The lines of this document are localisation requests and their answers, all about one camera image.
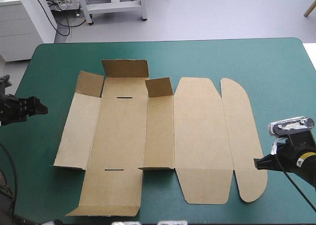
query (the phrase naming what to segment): cable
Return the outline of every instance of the cable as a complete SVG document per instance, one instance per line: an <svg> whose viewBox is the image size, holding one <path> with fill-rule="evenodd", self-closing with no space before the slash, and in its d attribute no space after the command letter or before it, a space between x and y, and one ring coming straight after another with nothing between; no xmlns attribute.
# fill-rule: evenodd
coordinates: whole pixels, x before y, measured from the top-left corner
<svg viewBox="0 0 316 225"><path fill-rule="evenodd" d="M64 25L64 24L61 24L61 23L59 23L59 22L57 22L56 21L56 23L57 24L59 24L59 25L61 25L61 26L64 26L64 27L68 27L67 25ZM79 27L79 26L81 26L82 24L84 24L85 23L85 20L83 20L80 24L78 24L78 25L71 25L71 26L69 26L70 28L75 28L75 27Z"/></svg>
<svg viewBox="0 0 316 225"><path fill-rule="evenodd" d="M294 185L294 187L298 190L298 192L301 194L301 196L306 200L306 202L311 206L311 208L315 211L316 213L316 208L315 206L310 202L310 200L306 197L306 195L304 195L304 193L301 191L301 189L295 184L295 182L292 180L292 178L290 178L290 176L288 175L288 173L284 170L284 168L282 167L280 161L278 160L277 154L275 154L276 156L276 160L278 165L280 166L280 168L282 169L283 173L285 174L285 176L289 179L289 181Z"/></svg>
<svg viewBox="0 0 316 225"><path fill-rule="evenodd" d="M58 31L58 30L54 27L54 25L53 25L53 24L52 24L52 22L50 21L50 19L49 19L49 17L48 17L48 15L47 15L47 13L46 13L46 11L45 11L45 9L44 9L43 5L41 4L40 0L37 0L37 1L39 2L39 4L40 4L41 8L43 9L43 11L44 11L44 13L45 13L46 17L48 18L48 20L49 20L49 22L50 22L51 26L54 28L54 30L55 30L58 34L60 34L61 36L67 37L67 36L70 34L70 27L69 27L68 20L67 20L67 24L68 24L68 33L65 35L65 34L62 34L61 32L59 32L59 31Z"/></svg>
<svg viewBox="0 0 316 225"><path fill-rule="evenodd" d="M11 157L11 154L9 153L9 150L2 143L0 143L0 146L2 147L3 151L6 153L6 155L9 158L11 166L12 166L13 174L14 174L14 198L13 198L12 207L11 207L12 224L14 224L14 220L15 220L14 210L15 210L16 198L18 196L18 177L16 173L15 164L14 164L13 158Z"/></svg>

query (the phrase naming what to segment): black device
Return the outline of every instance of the black device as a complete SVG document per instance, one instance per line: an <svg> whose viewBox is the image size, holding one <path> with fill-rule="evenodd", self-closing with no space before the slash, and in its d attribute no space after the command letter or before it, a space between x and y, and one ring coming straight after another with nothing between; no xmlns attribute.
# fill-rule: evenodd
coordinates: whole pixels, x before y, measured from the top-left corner
<svg viewBox="0 0 316 225"><path fill-rule="evenodd" d="M293 182L288 172L294 173L316 188L316 144L311 129L313 119L299 116L269 124L275 136L272 151L261 159L254 159L258 170L282 171L316 212L315 206Z"/></svg>
<svg viewBox="0 0 316 225"><path fill-rule="evenodd" d="M5 94L5 88L11 86L10 76L0 77L0 122L8 125L14 122L26 121L26 117L37 114L47 114L48 109L36 97L16 98L14 95Z"/></svg>

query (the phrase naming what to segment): wooden chair leg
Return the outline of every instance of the wooden chair leg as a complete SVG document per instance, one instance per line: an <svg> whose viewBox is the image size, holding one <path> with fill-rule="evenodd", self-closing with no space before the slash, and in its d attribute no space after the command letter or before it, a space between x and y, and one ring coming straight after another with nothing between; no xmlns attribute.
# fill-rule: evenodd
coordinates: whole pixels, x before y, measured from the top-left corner
<svg viewBox="0 0 316 225"><path fill-rule="evenodd" d="M306 10L304 17L309 16L309 14L313 11L313 9L315 9L316 7L316 0L313 2L313 4L311 4L311 6Z"/></svg>

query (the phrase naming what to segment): cardboard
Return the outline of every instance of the cardboard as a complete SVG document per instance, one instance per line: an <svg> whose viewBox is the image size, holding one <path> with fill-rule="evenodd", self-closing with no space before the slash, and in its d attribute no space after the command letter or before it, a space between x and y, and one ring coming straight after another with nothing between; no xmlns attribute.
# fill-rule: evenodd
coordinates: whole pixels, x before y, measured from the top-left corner
<svg viewBox="0 0 316 225"><path fill-rule="evenodd" d="M233 163L222 100L211 80L181 78L174 96L175 168L185 200L228 201Z"/></svg>
<svg viewBox="0 0 316 225"><path fill-rule="evenodd" d="M87 169L104 77L81 71L54 166Z"/></svg>
<svg viewBox="0 0 316 225"><path fill-rule="evenodd" d="M174 168L173 92L169 78L146 81L148 90L144 163L141 169Z"/></svg>
<svg viewBox="0 0 316 225"><path fill-rule="evenodd" d="M253 166L253 159L263 154L250 101L231 79L221 80L221 91L239 194L243 201L252 202L266 189L268 173Z"/></svg>
<svg viewBox="0 0 316 225"><path fill-rule="evenodd" d="M169 78L149 79L146 60L102 64L105 81L86 72L78 77L54 163L86 170L79 206L68 215L135 216L142 170L175 168L188 203L226 203L234 169L241 198L260 196L264 173L249 163L260 157L260 143L235 129L245 125L234 114L243 115L258 139L247 95L234 97L242 88L223 81L222 99L211 80L182 78L173 96Z"/></svg>

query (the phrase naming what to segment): white floor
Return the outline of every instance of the white floor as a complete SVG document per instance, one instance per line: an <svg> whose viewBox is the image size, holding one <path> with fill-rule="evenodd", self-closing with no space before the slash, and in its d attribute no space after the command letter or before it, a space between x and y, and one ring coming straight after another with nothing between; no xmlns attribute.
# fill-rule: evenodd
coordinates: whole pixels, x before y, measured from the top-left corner
<svg viewBox="0 0 316 225"><path fill-rule="evenodd" d="M89 0L100 3L109 0ZM159 41L227 38L296 37L303 43L316 42L316 10L304 12L314 0L147 0L148 20L141 12L99 14L93 25L73 28L71 35L56 36L56 42ZM67 14L72 25L84 17ZM311 59L316 48L306 45ZM28 61L3 63L0 74L11 74L15 93Z"/></svg>

